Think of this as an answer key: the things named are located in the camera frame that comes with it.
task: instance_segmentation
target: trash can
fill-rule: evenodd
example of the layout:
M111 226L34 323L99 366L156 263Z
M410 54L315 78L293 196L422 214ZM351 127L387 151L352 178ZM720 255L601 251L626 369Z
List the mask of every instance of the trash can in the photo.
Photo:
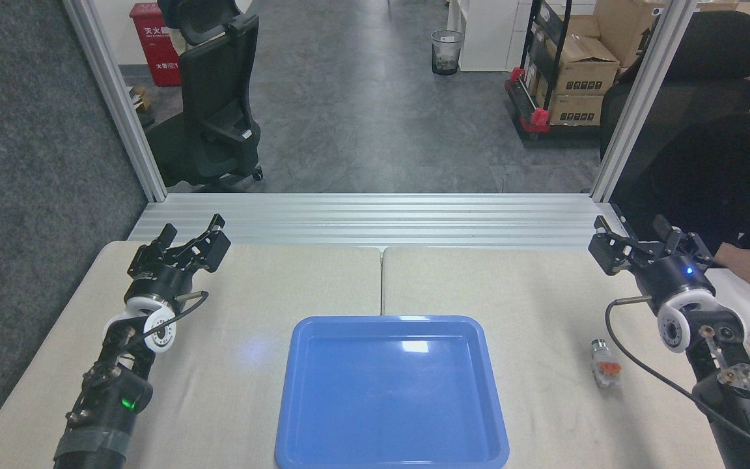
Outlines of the trash can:
M169 40L158 4L135 3L129 18L134 22L137 37L141 40L152 82L155 86L180 86L178 54Z
M432 33L432 72L453 75L459 69L459 51L465 36L447 29Z

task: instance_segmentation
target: blue plastic tray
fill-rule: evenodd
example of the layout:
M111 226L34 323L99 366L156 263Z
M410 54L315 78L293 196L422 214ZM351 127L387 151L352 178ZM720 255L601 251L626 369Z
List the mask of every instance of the blue plastic tray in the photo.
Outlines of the blue plastic tray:
M288 353L283 469L500 469L508 437L468 317L311 317Z

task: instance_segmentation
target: white cabinet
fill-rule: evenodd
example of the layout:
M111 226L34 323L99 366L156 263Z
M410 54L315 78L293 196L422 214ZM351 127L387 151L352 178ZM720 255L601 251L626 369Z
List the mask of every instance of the white cabinet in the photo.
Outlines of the white cabinet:
M548 2L563 14L566 3ZM459 68L463 72L510 72L519 66L529 24L528 0L450 0L447 29L465 35ZM572 3L572 14L592 14L595 0Z

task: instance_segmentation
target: white wall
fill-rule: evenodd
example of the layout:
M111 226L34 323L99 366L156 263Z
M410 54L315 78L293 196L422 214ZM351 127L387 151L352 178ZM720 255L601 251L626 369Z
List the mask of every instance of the white wall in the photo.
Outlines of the white wall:
M129 12L142 0L92 0L104 32L112 45L117 63L121 65L146 64L141 42L137 38ZM246 12L253 0L236 0L240 12Z

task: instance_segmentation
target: black office chair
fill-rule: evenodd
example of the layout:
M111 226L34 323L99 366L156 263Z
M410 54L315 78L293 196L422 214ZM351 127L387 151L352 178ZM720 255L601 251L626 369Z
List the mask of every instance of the black office chair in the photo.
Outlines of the black office chair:
M258 28L256 16L239 15L221 25L225 35L178 58L184 112L146 133L167 187L187 181L205 184L202 192L232 192L229 184L247 176L262 179L248 100Z
M224 33L224 25L242 14L233 0L184 0L178 4L178 29L191 46Z
M604 96L601 158L633 86L642 54ZM697 12L691 18L667 76L617 182L632 186L670 140L690 125L750 109L750 15Z

